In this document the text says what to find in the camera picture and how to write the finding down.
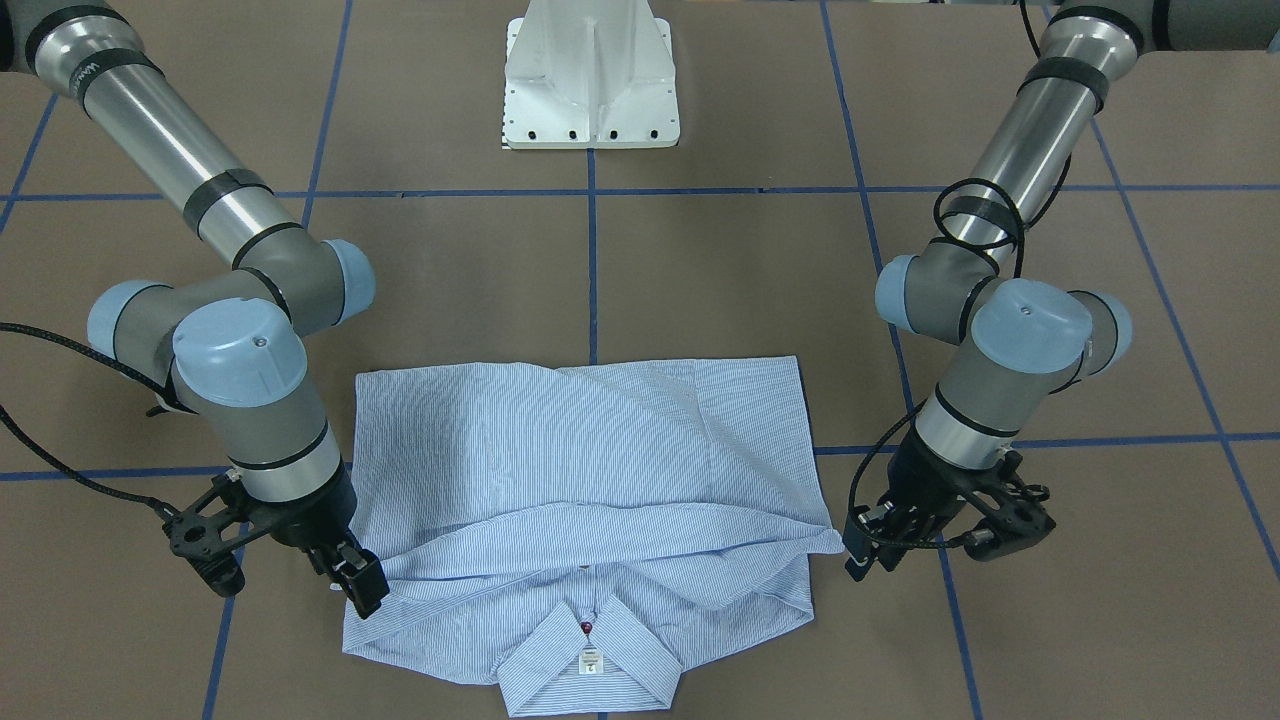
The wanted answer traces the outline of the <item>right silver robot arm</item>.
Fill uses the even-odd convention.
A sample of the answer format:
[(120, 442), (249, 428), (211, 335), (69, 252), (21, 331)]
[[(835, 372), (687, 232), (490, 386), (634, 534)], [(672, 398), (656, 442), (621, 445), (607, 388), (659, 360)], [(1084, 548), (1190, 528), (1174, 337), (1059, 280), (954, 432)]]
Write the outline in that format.
[(141, 383), (156, 413), (202, 419), (228, 465), (179, 509), (91, 480), (9, 414), (5, 428), (81, 486), (150, 509), (170, 551), (216, 594), (243, 589), (238, 550), (270, 537), (301, 551), (358, 618), (372, 616), (388, 583), (379, 557), (351, 530), (355, 488), (305, 348), (307, 336), (371, 306), (369, 259), (344, 240), (315, 240), (174, 90), (108, 3), (5, 1), (3, 70), (72, 100), (227, 265), (179, 287), (113, 286), (91, 307), (82, 343), (15, 323), (3, 331), (70, 348)]

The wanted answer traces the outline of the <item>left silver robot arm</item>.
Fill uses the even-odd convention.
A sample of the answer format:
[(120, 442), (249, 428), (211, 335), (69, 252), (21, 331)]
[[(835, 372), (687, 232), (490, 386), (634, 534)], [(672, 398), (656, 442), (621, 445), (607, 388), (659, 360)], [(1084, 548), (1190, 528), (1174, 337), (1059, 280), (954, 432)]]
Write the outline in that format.
[(1036, 60), (972, 173), (936, 196), (934, 236), (886, 263), (876, 309), (891, 327), (954, 346), (928, 396), (884, 433), (901, 437), (873, 503), (850, 484), (846, 573), (895, 570), (911, 551), (991, 561), (1056, 527), (1050, 491), (1021, 478), (1012, 443), (1047, 397), (1130, 348), (1114, 296), (1025, 273), (1027, 245), (1112, 87), (1155, 53), (1277, 51), (1275, 1), (1065, 1), (1030, 35)]

